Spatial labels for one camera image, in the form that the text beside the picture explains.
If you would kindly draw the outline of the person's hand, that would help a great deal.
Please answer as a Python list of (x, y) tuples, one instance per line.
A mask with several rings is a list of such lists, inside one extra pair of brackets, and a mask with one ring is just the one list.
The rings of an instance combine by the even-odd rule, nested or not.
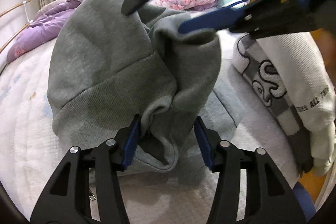
[(327, 73), (335, 81), (335, 36), (319, 29), (314, 32), (314, 40), (321, 52)]

